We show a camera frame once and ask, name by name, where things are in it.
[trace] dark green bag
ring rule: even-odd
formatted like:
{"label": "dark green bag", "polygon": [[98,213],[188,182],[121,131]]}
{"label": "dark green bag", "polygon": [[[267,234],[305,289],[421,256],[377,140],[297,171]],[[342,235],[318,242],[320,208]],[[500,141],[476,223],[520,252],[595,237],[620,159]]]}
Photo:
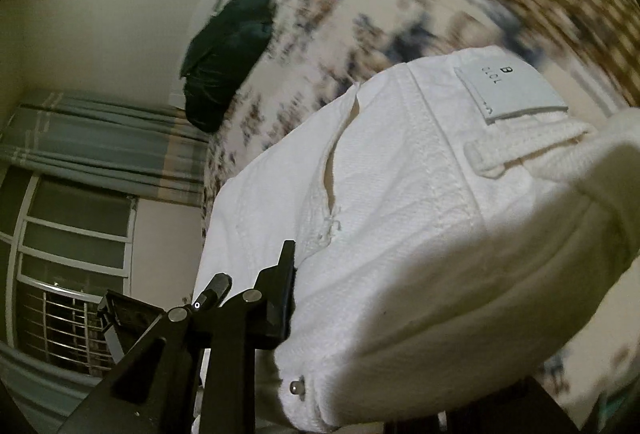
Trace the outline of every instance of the dark green bag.
{"label": "dark green bag", "polygon": [[187,119],[216,132],[231,99],[271,39],[271,0],[230,0],[189,44],[180,77]]}

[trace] gray curtain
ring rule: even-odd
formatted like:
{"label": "gray curtain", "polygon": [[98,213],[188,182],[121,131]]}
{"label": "gray curtain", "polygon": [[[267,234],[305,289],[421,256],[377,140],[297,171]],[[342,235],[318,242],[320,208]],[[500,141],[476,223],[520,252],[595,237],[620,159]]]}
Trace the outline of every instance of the gray curtain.
{"label": "gray curtain", "polygon": [[88,185],[198,206],[207,135],[170,106],[81,91],[28,91],[0,160]]}

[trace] window frame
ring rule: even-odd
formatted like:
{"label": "window frame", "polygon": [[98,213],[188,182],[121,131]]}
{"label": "window frame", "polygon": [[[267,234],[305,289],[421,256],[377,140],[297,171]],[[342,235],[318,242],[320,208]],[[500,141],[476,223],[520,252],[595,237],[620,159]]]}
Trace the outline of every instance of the window frame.
{"label": "window frame", "polygon": [[[0,188],[4,182],[4,177],[9,168],[9,165],[0,165]],[[16,219],[14,234],[10,236],[4,232],[0,232],[0,240],[9,244],[11,250],[9,253],[8,269],[6,274],[6,295],[5,295],[5,318],[6,318],[6,338],[7,344],[11,348],[16,347],[16,309],[15,309],[15,293],[16,284],[20,281],[28,286],[57,293],[59,295],[75,298],[86,302],[98,303],[102,299],[101,296],[93,295],[89,293],[77,292],[59,286],[54,286],[31,277],[22,274],[22,256],[31,255],[48,262],[55,262],[71,268],[76,268],[85,271],[91,271],[94,273],[104,273],[108,275],[118,276],[122,278],[122,292],[124,295],[130,295],[131,292],[131,259],[133,256],[133,233],[136,222],[136,209],[138,206],[138,199],[134,196],[128,196],[130,199],[129,208],[129,220],[127,222],[127,235],[126,236],[114,236],[111,234],[105,234],[103,232],[94,232],[93,230],[86,230],[83,228],[76,228],[74,226],[68,226],[66,224],[54,223],[52,221],[46,221],[40,218],[32,218],[28,215],[31,208],[31,203],[38,189],[40,183],[40,175],[32,173],[27,189],[20,205],[18,217]],[[90,262],[69,259],[61,257],[59,255],[49,254],[42,252],[34,248],[30,248],[24,245],[24,234],[28,223],[38,224],[40,226],[48,226],[57,230],[63,230],[79,234],[82,236],[95,237],[97,239],[107,239],[124,243],[124,261],[122,268],[110,268],[108,266],[101,266],[99,264],[92,264]]]}

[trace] bed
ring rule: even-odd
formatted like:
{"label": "bed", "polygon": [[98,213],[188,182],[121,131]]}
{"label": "bed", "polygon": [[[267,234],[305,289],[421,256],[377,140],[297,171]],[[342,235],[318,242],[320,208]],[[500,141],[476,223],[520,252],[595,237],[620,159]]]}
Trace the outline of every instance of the bed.
{"label": "bed", "polygon": [[[595,126],[640,102],[633,0],[277,0],[274,35],[209,141],[203,235],[222,185],[354,82],[491,44],[540,71]],[[640,373],[640,265],[535,377],[578,426],[602,426]]]}

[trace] white label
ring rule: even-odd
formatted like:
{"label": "white label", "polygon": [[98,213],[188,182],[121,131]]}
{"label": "white label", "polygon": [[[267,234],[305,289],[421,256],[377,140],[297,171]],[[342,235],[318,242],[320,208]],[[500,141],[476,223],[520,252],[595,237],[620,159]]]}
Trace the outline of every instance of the white label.
{"label": "white label", "polygon": [[517,57],[478,59],[455,71],[488,124],[522,114],[567,109],[549,82]]}

